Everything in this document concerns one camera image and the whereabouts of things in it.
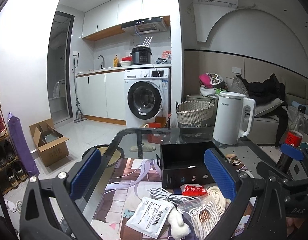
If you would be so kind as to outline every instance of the black pressure cooker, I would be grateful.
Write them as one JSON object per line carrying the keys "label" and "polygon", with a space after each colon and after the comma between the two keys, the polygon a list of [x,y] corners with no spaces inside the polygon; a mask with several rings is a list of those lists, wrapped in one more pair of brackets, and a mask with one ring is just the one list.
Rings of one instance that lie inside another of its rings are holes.
{"label": "black pressure cooker", "polygon": [[151,63],[151,49],[148,47],[133,48],[132,60],[133,65],[150,64]]}

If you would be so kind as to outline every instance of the kitchen countertop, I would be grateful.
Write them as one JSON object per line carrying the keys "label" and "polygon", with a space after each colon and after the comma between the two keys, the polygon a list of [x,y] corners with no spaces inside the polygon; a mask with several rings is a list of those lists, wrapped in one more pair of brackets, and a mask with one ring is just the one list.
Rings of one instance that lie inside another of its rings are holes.
{"label": "kitchen countertop", "polygon": [[125,71],[126,69],[133,69],[133,68],[152,68],[153,66],[156,68],[171,67],[172,64],[146,64],[146,65],[131,65],[131,66],[125,66],[125,67],[103,68],[103,69],[97,69],[93,71],[79,72],[76,74],[76,77],[83,77],[83,76],[110,73],[110,72],[120,72],[120,71]]}

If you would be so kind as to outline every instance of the blue gripper pad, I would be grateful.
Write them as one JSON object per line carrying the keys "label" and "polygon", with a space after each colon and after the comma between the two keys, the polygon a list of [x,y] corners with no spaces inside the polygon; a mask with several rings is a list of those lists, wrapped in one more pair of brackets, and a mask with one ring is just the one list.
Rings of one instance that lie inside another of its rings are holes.
{"label": "blue gripper pad", "polygon": [[282,153],[286,154],[287,156],[293,158],[296,161],[302,161],[304,158],[302,151],[300,151],[299,149],[296,149],[295,147],[289,144],[283,143],[281,145],[280,150]]}
{"label": "blue gripper pad", "polygon": [[71,181],[71,192],[69,194],[72,200],[80,199],[83,196],[88,184],[94,176],[96,170],[102,161],[100,150],[95,148],[88,160],[83,164],[74,179]]}
{"label": "blue gripper pad", "polygon": [[206,150],[204,153],[204,164],[211,173],[215,183],[220,188],[223,196],[234,201],[236,197],[235,181],[211,149]]}

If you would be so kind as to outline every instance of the person's hand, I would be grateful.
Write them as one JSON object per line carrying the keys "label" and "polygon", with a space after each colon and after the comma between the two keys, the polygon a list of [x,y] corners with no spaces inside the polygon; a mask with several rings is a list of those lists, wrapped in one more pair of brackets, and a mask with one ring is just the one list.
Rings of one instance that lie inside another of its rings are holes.
{"label": "person's hand", "polygon": [[286,235],[289,236],[295,228],[300,228],[304,220],[303,218],[286,218]]}

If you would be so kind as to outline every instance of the soap bottle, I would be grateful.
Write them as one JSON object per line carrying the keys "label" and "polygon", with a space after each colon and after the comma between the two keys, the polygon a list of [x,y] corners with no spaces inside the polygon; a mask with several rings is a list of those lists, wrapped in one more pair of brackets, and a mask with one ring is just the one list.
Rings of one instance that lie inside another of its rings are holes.
{"label": "soap bottle", "polygon": [[116,55],[116,57],[114,58],[114,67],[117,67],[118,63],[119,63],[119,59],[117,58],[117,55]]}

